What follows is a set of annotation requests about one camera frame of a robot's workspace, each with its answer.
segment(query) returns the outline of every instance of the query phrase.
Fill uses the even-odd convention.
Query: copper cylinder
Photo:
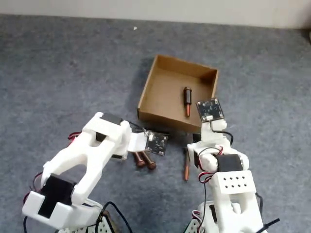
[[[133,152],[133,156],[135,158],[137,167],[143,167],[146,165],[146,162],[140,157],[139,153]]]
[[[152,161],[151,158],[146,154],[146,152],[142,151],[140,154],[141,154],[142,158],[146,161],[147,167],[148,167],[150,170],[153,170],[153,169],[156,168],[156,163],[155,163],[155,161]]]

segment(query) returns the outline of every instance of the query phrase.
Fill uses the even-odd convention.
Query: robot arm
[[[111,157],[125,160],[128,151],[144,150],[146,142],[147,135],[132,133],[129,122],[96,113],[80,135],[43,166],[41,192],[30,192],[23,214],[57,229],[94,224],[102,206],[88,196],[104,166]],[[86,166],[86,173],[78,183],[62,176],[79,164]]]
[[[202,222],[199,232],[256,233],[263,222],[248,158],[231,148],[229,140],[215,133],[211,124],[214,131],[226,128],[224,119],[203,123],[201,141],[188,144],[192,164],[200,172],[212,173],[207,182],[213,201],[203,202],[198,208]]]

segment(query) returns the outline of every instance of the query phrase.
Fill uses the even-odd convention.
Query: black circuit board
[[[224,113],[217,98],[199,101],[196,103],[196,106],[198,108],[202,123],[224,118]]]
[[[146,151],[164,156],[168,138],[167,134],[148,131]]]

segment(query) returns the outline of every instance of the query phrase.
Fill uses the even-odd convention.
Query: cardboard box
[[[138,104],[138,118],[197,133],[201,121],[196,102],[215,95],[218,70],[174,57],[157,55]],[[185,116],[183,90],[192,89],[190,117]]]

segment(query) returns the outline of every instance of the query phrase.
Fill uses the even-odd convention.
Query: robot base
[[[98,224],[99,233],[116,233],[119,232],[115,223],[111,220],[108,211],[104,211],[105,216],[103,216],[102,221]],[[61,229],[58,233],[95,233],[95,226],[84,227],[84,228],[66,228]]]

